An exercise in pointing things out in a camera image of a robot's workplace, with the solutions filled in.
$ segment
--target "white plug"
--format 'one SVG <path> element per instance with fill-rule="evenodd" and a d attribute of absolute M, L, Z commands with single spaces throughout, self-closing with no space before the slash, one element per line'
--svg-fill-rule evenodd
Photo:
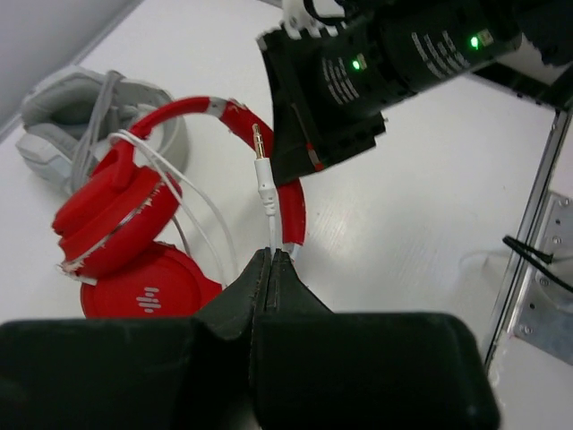
<path fill-rule="evenodd" d="M 257 124 L 252 126 L 252 138 L 257 159 L 254 161 L 254 169 L 257 173 L 257 183 L 259 184 L 259 196 L 265 215 L 269 218 L 270 251 L 272 255 L 277 250 L 277 187 L 272 177 L 270 159 L 265 156 L 265 147 L 262 141 L 262 134 Z"/>

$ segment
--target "black cable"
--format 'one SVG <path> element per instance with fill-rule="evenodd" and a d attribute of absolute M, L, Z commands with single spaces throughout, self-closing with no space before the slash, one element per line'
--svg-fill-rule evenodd
<path fill-rule="evenodd" d="M 567 282 L 565 282 L 558 276 L 554 275 L 549 269 L 547 269 L 533 257 L 534 255 L 535 257 L 539 258 L 542 261 L 549 260 L 548 263 L 551 263 L 553 260 L 552 254 L 542 253 L 541 251 L 536 250 L 533 247 L 526 245 L 523 242 L 520 242 L 511 236 L 505 236 L 503 238 L 503 243 L 509 246 L 509 248 L 511 248 L 512 251 L 514 251 L 517 255 L 523 258 L 526 262 L 528 262 L 538 271 L 540 271 L 548 280 L 554 282 L 563 289 L 567 290 L 569 293 L 573 294 L 573 287 L 571 287 Z"/>
<path fill-rule="evenodd" d="M 308 12 L 312 18 L 318 22 L 322 22 L 326 26 L 335 27 L 345 21 L 345 18 L 342 16 L 320 16 L 319 13 L 316 12 L 313 0 L 303 0 L 303 5 L 306 12 Z"/>

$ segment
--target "gray headphones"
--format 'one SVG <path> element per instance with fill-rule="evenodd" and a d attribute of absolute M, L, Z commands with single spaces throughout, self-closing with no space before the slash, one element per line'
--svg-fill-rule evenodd
<path fill-rule="evenodd" d="M 45 78 L 22 102 L 26 133 L 16 148 L 32 171 L 71 194 L 87 182 L 106 154 L 110 133 L 128 129 L 171 101 L 166 91 L 127 80 L 115 71 L 104 75 L 79 66 L 66 67 Z M 165 122 L 154 133 L 150 143 L 160 139 L 157 151 L 185 171 L 189 142 L 183 118 Z"/>

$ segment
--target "red headband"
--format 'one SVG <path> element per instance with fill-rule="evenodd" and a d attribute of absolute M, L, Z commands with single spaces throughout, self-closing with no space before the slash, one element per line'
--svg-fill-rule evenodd
<path fill-rule="evenodd" d="M 140 139 L 145 139 L 151 134 L 151 130 L 156 125 L 176 116 L 186 114 L 216 116 L 232 133 L 240 137 L 253 149 L 252 126 L 257 124 L 261 129 L 265 153 L 272 155 L 272 130 L 247 107 L 238 104 L 234 100 L 210 97 L 179 99 L 154 110 L 139 120 L 132 126 L 130 132 Z M 113 161 L 113 157 L 105 157 L 98 164 L 92 175 L 95 175 Z M 306 209 L 304 207 L 303 188 L 298 179 L 278 188 L 278 202 L 282 221 L 283 243 L 302 245 L 306 230 Z"/>

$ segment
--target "gold plug tip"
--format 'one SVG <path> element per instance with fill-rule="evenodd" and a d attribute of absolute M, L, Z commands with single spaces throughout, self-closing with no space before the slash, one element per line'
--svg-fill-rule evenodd
<path fill-rule="evenodd" d="M 257 154 L 257 159 L 264 159 L 265 145 L 262 141 L 261 129 L 258 124 L 252 125 L 252 141 L 254 143 L 254 151 Z"/>

